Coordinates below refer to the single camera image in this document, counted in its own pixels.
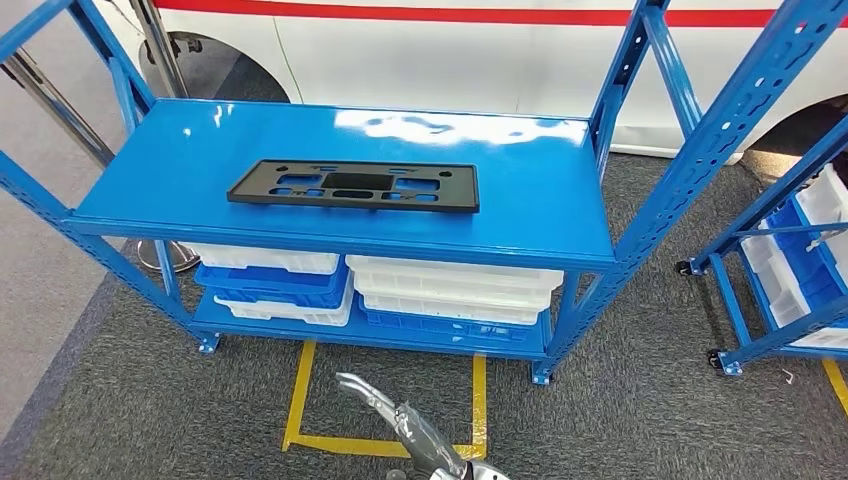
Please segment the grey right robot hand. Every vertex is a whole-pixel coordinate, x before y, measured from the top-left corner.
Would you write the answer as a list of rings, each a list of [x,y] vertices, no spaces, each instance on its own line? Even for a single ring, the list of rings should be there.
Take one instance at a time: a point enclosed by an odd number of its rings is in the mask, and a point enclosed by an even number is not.
[[[391,427],[413,462],[414,479],[472,479],[473,469],[408,402],[396,404],[361,377],[337,372],[339,387],[359,397]]]

